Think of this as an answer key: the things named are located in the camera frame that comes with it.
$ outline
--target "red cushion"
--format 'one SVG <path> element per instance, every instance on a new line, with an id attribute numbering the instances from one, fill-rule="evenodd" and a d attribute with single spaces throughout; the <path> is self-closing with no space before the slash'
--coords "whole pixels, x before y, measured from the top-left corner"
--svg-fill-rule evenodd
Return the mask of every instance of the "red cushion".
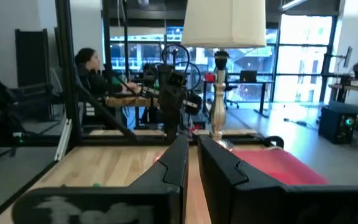
<path id="1" fill-rule="evenodd" d="M 233 151 L 243 161 L 287 185 L 324 185 L 327 181 L 288 152 Z"/>

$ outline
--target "woman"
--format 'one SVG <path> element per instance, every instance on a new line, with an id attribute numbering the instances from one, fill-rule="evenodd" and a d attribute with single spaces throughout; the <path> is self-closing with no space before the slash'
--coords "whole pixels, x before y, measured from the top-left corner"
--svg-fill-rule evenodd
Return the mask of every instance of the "woman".
<path id="1" fill-rule="evenodd" d="M 82 85 L 93 95 L 109 95 L 124 92 L 124 85 L 108 83 L 103 76 L 99 75 L 100 60 L 94 49 L 82 48 L 75 56 L 75 63 Z M 131 89 L 136 89 L 135 83 L 126 83 Z"/>

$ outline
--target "concrete floor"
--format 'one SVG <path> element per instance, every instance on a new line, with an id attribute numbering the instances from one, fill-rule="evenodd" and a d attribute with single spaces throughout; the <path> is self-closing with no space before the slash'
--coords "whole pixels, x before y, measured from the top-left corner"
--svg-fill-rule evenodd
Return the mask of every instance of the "concrete floor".
<path id="1" fill-rule="evenodd" d="M 250 127 L 266 136 L 281 136 L 285 141 L 286 151 L 324 176 L 330 184 L 358 184 L 358 136 L 355 138 L 355 144 L 351 146 L 333 145 L 319 137 L 315 123 L 318 117 L 316 107 L 276 104 L 272 106 L 273 111 L 269 118 L 263 118 L 250 110 L 258 107 L 258 104 L 250 103 L 241 105 L 241 109 L 229 108 L 225 128 Z M 302 127 L 295 123 L 284 122 L 284 118 L 290 118 L 293 121 L 302 119 L 310 125 L 308 128 Z M 50 124 L 28 124 L 29 128 L 38 129 L 38 131 L 48 126 Z M 60 127 L 57 126 L 47 134 L 56 134 L 60 131 Z M 0 158 L 0 204 L 44 169 L 52 161 L 55 150 L 54 147 L 29 147 L 18 149 L 16 157 L 2 156 Z"/>

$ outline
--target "office chair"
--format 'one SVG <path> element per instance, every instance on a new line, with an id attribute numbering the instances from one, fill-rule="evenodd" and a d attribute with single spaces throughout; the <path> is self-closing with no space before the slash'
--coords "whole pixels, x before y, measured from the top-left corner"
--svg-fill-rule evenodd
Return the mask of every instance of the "office chair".
<path id="1" fill-rule="evenodd" d="M 229 109 L 229 107 L 227 106 L 227 103 L 230 103 L 230 106 L 232 106 L 233 104 L 236 105 L 237 109 L 240 108 L 239 104 L 232 101 L 232 100 L 228 100 L 227 99 L 227 93 L 230 92 L 230 91 L 233 91 L 235 90 L 236 88 L 239 88 L 238 85 L 237 86 L 234 86 L 234 85 L 230 85 L 229 84 L 229 73 L 227 72 L 227 69 L 226 69 L 226 76 L 224 78 L 224 83 L 226 84 L 226 88 L 224 89 L 224 99 L 223 99 L 223 102 L 224 102 L 224 105 L 226 107 L 226 109 Z"/>

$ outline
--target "lamp shade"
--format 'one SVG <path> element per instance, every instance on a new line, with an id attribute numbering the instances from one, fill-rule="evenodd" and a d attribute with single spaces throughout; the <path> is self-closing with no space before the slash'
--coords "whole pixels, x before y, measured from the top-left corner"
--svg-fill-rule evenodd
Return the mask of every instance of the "lamp shade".
<path id="1" fill-rule="evenodd" d="M 189 47 L 266 46 L 265 0 L 188 0 L 181 44 Z"/>

